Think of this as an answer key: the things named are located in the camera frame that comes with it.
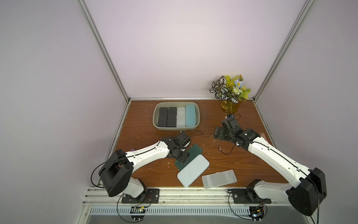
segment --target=flower vase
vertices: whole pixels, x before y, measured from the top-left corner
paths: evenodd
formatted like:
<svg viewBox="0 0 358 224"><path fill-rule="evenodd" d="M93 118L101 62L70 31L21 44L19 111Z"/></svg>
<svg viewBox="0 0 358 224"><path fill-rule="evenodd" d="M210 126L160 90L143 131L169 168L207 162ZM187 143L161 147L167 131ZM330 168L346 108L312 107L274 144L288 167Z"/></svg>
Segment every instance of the flower vase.
<svg viewBox="0 0 358 224"><path fill-rule="evenodd" d="M220 107L222 111L224 111L227 114L233 114L237 111L237 108L239 107L239 103L235 104L230 102L229 100L223 100L221 101Z"/></svg>

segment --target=black cable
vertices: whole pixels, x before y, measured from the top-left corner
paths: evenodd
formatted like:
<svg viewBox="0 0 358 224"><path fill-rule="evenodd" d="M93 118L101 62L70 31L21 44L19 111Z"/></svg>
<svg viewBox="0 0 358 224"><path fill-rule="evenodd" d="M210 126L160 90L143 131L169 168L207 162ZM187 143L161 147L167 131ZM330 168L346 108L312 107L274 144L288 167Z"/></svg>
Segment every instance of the black cable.
<svg viewBox="0 0 358 224"><path fill-rule="evenodd" d="M314 220L313 220L312 216L310 216L310 217L311 217L311 219L312 219L313 224L316 224L316 223L314 222Z"/></svg>
<svg viewBox="0 0 358 224"><path fill-rule="evenodd" d="M218 147L218 150L219 150L221 153L224 153L225 155L229 155L229 154L232 152L232 150L234 149L235 145L236 145L236 144L234 144L234 145L232 146L231 151L230 151L229 153L224 153L223 151L221 151L221 149L220 149L219 147Z"/></svg>
<svg viewBox="0 0 358 224"><path fill-rule="evenodd" d="M97 167L96 167L96 168L92 171L92 173L91 173L91 183L92 183L94 186L96 186L96 187L99 187L99 188L105 188L105 187L101 187L101 186L95 185L95 184L93 183L93 181L92 181L92 176L93 176L93 174L95 173L95 171L96 171L96 169L97 169L98 167L100 167L101 165L103 165L103 164L105 164L105 163L108 163L108 162L119 161L119 160L126 159L126 158L129 158L129 157L138 156L138 155L140 155L140 154L143 154L143 153L149 152L149 151L151 151L151 150L153 150L153 149L155 149L155 147L154 147L154 148L151 148L151 149L150 149L150 150L148 150L148 151L145 151L145 152L142 152L142 153L139 153L139 154L136 154L136 155L127 156L127 157L118 158L118 159L113 159L113 160L108 160L108 161L105 161L105 162L103 162L103 163L99 164L99 165L98 165L98 166L97 166Z"/></svg>
<svg viewBox="0 0 358 224"><path fill-rule="evenodd" d="M263 146L265 146L266 148L268 148L269 150L273 151L274 153L276 153L277 155L281 156L283 159L285 159L287 162L289 162L293 167L295 167L298 171L302 172L304 175L308 176L307 174L305 174L305 172L303 172L302 170L298 169L298 167L296 165L294 165L293 163L291 163L288 159L286 159L284 156L282 156L281 154L279 154L278 152L276 152L275 150L273 149L270 149L268 146L262 144L261 142L243 142L243 143L240 143L238 146L242 145L242 144L246 144L246 143L258 143L258 144L261 144Z"/></svg>
<svg viewBox="0 0 358 224"><path fill-rule="evenodd" d="M150 201L149 201L149 205L148 205L148 206L144 206L145 208L148 208L148 207L152 204L152 198L150 197L150 195L147 195L147 196L149 196ZM147 196L144 198L144 200L143 200L139 205L143 204L143 202L147 199Z"/></svg>
<svg viewBox="0 0 358 224"><path fill-rule="evenodd" d="M227 199L227 203L229 204L229 207L230 207L231 212L234 213L234 215L236 215L236 216L239 217L239 218L246 219L246 220L252 220L252 221L253 221L253 219L247 219L247 218L238 216L238 215L232 210L232 208L231 208L231 206L230 206L230 195L231 195L231 192L229 193L229 197L228 197L228 199Z"/></svg>
<svg viewBox="0 0 358 224"><path fill-rule="evenodd" d="M319 222L319 193L318 193L318 188L317 188L315 182L310 177L309 177L309 179L311 180L310 182L313 184L314 189L316 190L316 193L317 193L317 201L318 201L318 205L317 205L317 224L318 224L318 222Z"/></svg>
<svg viewBox="0 0 358 224"><path fill-rule="evenodd" d="M234 114L234 115L239 115L240 117L238 118L238 119L240 119L241 118L241 114ZM237 119L236 119L237 120Z"/></svg>
<svg viewBox="0 0 358 224"><path fill-rule="evenodd" d="M203 135L203 134L204 134L204 133L202 133L201 131L196 130L196 129L194 129L193 131L198 131L198 132L200 132L201 134L199 134L199 135Z"/></svg>
<svg viewBox="0 0 358 224"><path fill-rule="evenodd" d="M224 153L223 151L221 151L221 149L220 149L219 146L218 146L218 140L219 140L219 138L220 138L221 135L222 135L222 133L219 135L219 137L218 137L217 140L216 140L216 147L218 147L218 150L219 150L221 153L223 153L223 154L225 154L225 155L229 155L229 154L232 152L232 150L234 149L234 147L235 147L236 144L234 144L234 145L232 146L232 149L231 149L231 151L230 151L229 153Z"/></svg>
<svg viewBox="0 0 358 224"><path fill-rule="evenodd" d="M262 206L262 210L264 211L264 209L263 209L263 207L265 206L266 207L266 212L265 212L265 214L263 213L263 217L262 218L264 218L265 216L266 216L266 214L267 214L267 211L269 210L268 208L267 208L267 206L265 205L265 204L262 204L263 206Z"/></svg>
<svg viewBox="0 0 358 224"><path fill-rule="evenodd" d="M118 201L117 201L117 214L119 215L119 217L123 220L123 221L126 221L127 223L139 223L139 222L141 222L141 221L143 221L143 219L141 219L141 220L139 220L139 221L127 221L127 220L125 220L124 218L122 218L122 216L119 214L119 212L118 212L118 203L119 203L119 201L121 200L121 197L123 196L123 194L119 197L119 199L118 199Z"/></svg>

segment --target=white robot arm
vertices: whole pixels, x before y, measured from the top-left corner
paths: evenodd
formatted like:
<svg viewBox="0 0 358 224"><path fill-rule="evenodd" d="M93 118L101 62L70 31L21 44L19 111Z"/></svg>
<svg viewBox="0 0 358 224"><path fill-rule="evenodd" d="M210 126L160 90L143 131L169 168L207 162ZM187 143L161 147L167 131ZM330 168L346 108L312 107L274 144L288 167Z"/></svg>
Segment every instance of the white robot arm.
<svg viewBox="0 0 358 224"><path fill-rule="evenodd" d="M288 202L302 214L311 216L318 203L326 197L324 173L317 168L310 170L289 158L254 130L242 130L231 114L222 121L222 125L223 127L215 128L214 138L230 141L257 155L289 182L278 184L256 179L246 187L248 197ZM185 149L190 142L190 138L181 132L178 136L162 138L140 150L126 153L121 149L115 151L99 171L108 195L113 197L122 192L141 202L147 189L140 180L132 178L131 174L140 167L165 157L185 163L189 157Z"/></svg>

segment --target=wooden table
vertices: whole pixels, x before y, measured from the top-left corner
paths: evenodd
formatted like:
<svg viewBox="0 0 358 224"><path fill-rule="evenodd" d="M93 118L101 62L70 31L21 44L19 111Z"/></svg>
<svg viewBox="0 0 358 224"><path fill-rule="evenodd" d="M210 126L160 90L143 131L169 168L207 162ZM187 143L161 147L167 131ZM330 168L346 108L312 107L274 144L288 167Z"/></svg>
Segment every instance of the wooden table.
<svg viewBox="0 0 358 224"><path fill-rule="evenodd" d="M131 149L141 149L156 143L162 137L173 137L179 131L162 131L153 126L153 112L155 106L164 101L132 101L127 117L123 124L121 134L116 146L124 152ZM237 182L230 184L232 187L246 187L254 179L262 179L267 182L287 183L287 181L266 162L259 157L245 151L243 148L234 147L229 155L222 154L218 146L225 153L230 152L233 143L213 138L216 126L221 126L221 121L227 115L220 109L219 100L194 100L200 110L200 124L195 130L186 131L192 139L191 145L198 144L202 149L202 155L210 162L209 168L202 175L234 170ZM251 100L241 103L236 114L240 114L239 125L245 130L252 128L258 133L268 136L258 112ZM174 164L175 159L163 158L153 161L132 174L133 178L140 178L147 187L181 187L177 178L179 172ZM191 186L203 186L201 176Z"/></svg>

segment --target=clear plastic box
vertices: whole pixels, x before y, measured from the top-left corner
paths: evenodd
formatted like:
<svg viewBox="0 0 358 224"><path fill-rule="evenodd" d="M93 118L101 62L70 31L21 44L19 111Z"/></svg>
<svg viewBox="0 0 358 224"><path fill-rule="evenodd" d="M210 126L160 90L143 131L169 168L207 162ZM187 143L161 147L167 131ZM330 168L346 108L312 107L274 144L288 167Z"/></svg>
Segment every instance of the clear plastic box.
<svg viewBox="0 0 358 224"><path fill-rule="evenodd" d="M220 187L227 184L236 183L237 179L233 170L213 173L202 176L205 189Z"/></svg>

